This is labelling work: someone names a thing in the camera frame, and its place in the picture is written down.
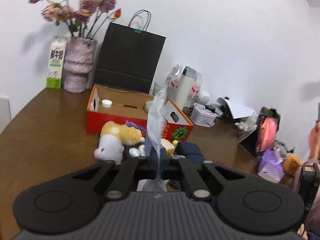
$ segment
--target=white egg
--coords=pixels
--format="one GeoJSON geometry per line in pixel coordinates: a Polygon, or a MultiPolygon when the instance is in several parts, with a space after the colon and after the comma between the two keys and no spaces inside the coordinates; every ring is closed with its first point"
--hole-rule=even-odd
{"type": "Polygon", "coordinates": [[[129,155],[131,157],[138,157],[140,156],[139,150],[137,148],[130,148],[129,149],[129,155]]]}
{"type": "Polygon", "coordinates": [[[140,156],[146,156],[146,150],[145,150],[145,148],[146,148],[146,146],[145,146],[144,144],[141,144],[141,145],[138,147],[140,156]]]}

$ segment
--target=green plant graphic on box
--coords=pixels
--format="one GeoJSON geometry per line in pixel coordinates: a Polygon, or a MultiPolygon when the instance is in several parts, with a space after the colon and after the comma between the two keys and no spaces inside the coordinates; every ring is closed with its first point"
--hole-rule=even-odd
{"type": "Polygon", "coordinates": [[[189,132],[189,129],[185,126],[181,126],[172,132],[172,139],[183,140],[189,132]]]}

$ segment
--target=person's hand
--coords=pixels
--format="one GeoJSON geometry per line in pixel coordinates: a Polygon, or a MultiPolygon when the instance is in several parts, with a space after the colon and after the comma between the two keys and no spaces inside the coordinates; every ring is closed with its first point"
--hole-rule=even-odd
{"type": "Polygon", "coordinates": [[[297,234],[303,238],[303,240],[308,240],[307,231],[305,231],[304,224],[301,224],[300,228],[297,231],[297,234]]]}
{"type": "Polygon", "coordinates": [[[320,153],[320,123],[316,123],[314,128],[311,129],[309,135],[309,147],[309,157],[318,157],[317,155],[320,153]]]}

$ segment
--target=vase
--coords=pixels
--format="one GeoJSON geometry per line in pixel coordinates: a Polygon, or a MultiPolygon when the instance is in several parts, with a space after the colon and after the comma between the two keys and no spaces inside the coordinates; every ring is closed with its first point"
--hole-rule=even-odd
{"type": "Polygon", "coordinates": [[[81,37],[71,37],[67,44],[63,65],[63,89],[71,93],[84,92],[88,75],[93,69],[97,41],[81,37]]]}

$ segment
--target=white thermos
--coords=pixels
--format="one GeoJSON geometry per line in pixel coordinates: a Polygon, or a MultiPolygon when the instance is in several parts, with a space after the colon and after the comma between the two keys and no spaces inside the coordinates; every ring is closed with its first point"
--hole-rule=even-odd
{"type": "Polygon", "coordinates": [[[182,110],[187,101],[188,95],[195,83],[197,71],[191,67],[186,66],[182,71],[178,87],[173,96],[173,101],[182,110]]]}

